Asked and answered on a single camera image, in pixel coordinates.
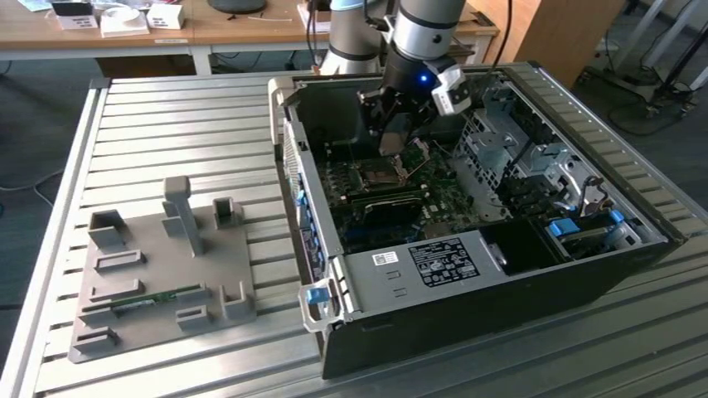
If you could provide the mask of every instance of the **slotted aluminum surface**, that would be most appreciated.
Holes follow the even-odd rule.
[[[114,80],[110,89],[98,90],[94,96],[85,156],[77,159],[76,194],[49,264],[49,286],[29,292],[36,297],[45,294],[38,324],[25,337],[29,349],[25,362],[20,362],[22,371],[5,372],[14,379],[2,380],[0,395],[704,395],[705,212],[542,71],[525,64],[514,69],[594,146],[598,156],[692,237],[660,265],[625,280],[584,308],[410,361],[324,381],[314,339],[304,332],[296,303],[297,271],[273,156],[262,153],[269,139],[264,86],[276,74]],[[217,119],[205,119],[205,114]],[[66,349],[88,216],[90,211],[109,207],[125,217],[161,211],[158,180],[176,173],[192,176],[193,206],[204,206],[224,195],[246,203],[258,319],[237,328],[74,365],[66,359]],[[14,345],[13,350],[22,351]]]

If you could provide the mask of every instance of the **motherboard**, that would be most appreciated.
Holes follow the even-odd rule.
[[[449,165],[452,148],[414,138],[380,158],[326,162],[318,173],[346,253],[469,231],[474,198]]]

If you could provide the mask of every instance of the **gray floor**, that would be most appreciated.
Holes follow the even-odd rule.
[[[636,16],[620,17],[609,32],[610,40],[621,42],[638,22]],[[626,68],[636,66],[640,54],[648,48],[653,36],[665,28],[654,22],[645,34],[645,42],[637,46]],[[666,52],[661,65],[670,65],[688,46],[690,37],[682,36]],[[281,70],[288,53],[266,53],[256,66],[256,54],[241,54],[224,60],[241,70]],[[708,64],[708,48],[696,55],[685,75],[692,80]],[[296,65],[308,66],[308,54],[301,51]],[[17,186],[62,167],[74,134],[74,125],[81,113],[88,82],[101,76],[92,60],[18,61],[9,74],[0,77],[0,185]],[[574,93],[604,118],[606,112],[634,98],[600,80],[574,88]],[[646,131],[672,122],[669,114],[644,120],[641,107],[620,114],[625,127]],[[650,137],[625,135],[626,140],[642,152],[678,186],[708,207],[708,123],[704,106],[700,105],[688,117],[670,128]],[[42,185],[42,192],[53,198],[58,178]],[[32,193],[0,192],[4,212],[0,217],[0,305],[20,303],[29,283],[42,232],[49,219],[49,207]],[[9,345],[17,311],[0,311],[0,363]]]

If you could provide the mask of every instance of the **wooden desk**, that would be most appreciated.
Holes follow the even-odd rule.
[[[192,0],[181,4],[190,14]],[[49,49],[49,48],[105,48],[169,45],[161,41],[177,41],[190,44],[193,41],[192,24],[177,31],[152,29],[149,35],[101,38],[98,29],[74,29],[62,31],[53,18],[45,18],[46,12],[30,12],[17,0],[0,0],[0,49]]]
[[[269,22],[249,15],[228,20],[206,0],[182,0],[185,27],[178,31],[152,29],[149,35],[101,38],[98,29],[62,31],[45,12],[29,12],[17,0],[0,0],[0,61],[110,56],[192,55],[197,75],[210,74],[209,54],[240,51],[306,50],[305,29],[296,11],[298,0],[268,0],[252,17],[292,19]],[[484,59],[494,27],[470,20],[465,9],[456,37],[476,49],[468,63]],[[317,48],[326,48],[328,35],[317,35]]]
[[[228,20],[228,14],[210,8],[205,0],[193,0],[194,42],[197,44],[224,44],[304,41],[305,28],[296,10],[298,2],[301,0],[268,0],[268,7],[262,12],[238,15],[236,19]],[[469,36],[494,36],[498,33],[496,27],[484,27],[472,21],[469,15],[472,11],[473,8],[468,6],[464,18],[457,26],[456,37],[460,40]],[[258,21],[249,19],[249,17],[290,19],[290,21]],[[326,38],[328,35],[325,34],[317,35],[320,40]]]
[[[209,7],[205,0],[193,1],[192,24],[194,29],[196,51],[240,52],[240,51],[293,51],[306,50],[305,28],[296,10],[300,0],[268,0],[268,7],[250,15],[237,16],[228,20],[228,14]],[[489,48],[490,38],[498,33],[493,26],[485,27],[473,21],[470,12],[474,9],[466,5],[461,22],[457,26],[456,38],[476,50],[476,55],[466,59],[466,63],[482,62]],[[290,19],[285,22],[258,21],[248,17],[266,19]],[[326,34],[317,34],[317,48],[324,49]],[[197,73],[205,73],[208,64],[194,64]]]
[[[504,31],[506,2],[466,2]],[[622,4],[624,0],[514,1],[509,40],[501,62],[537,61],[566,87],[572,86]],[[501,37],[498,35],[490,44],[486,62],[492,62],[497,56]]]

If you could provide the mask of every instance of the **label sticker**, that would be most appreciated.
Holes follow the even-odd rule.
[[[189,42],[186,39],[154,39],[154,44],[177,44]]]
[[[408,249],[429,288],[478,276],[477,268],[458,238]]]
[[[396,255],[394,251],[389,251],[388,253],[378,253],[377,255],[372,255],[372,258],[373,258],[373,265],[385,265],[385,264],[398,262],[398,256]]]

